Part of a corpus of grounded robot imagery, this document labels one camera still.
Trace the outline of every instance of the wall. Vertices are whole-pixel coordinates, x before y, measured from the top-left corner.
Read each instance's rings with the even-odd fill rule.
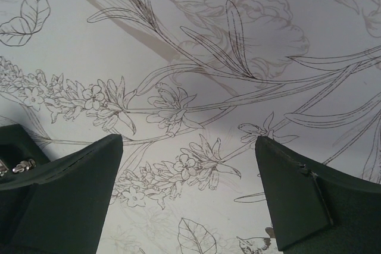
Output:
[[[380,181],[380,0],[0,0],[0,22],[2,125],[52,159],[124,136],[98,253],[276,253],[258,135]]]

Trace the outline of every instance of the butterfly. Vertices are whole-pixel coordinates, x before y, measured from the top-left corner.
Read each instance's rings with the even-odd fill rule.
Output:
[[[278,248],[275,241],[274,230],[272,227],[266,227],[268,237],[253,237],[239,240],[239,247],[244,254],[278,254]]]

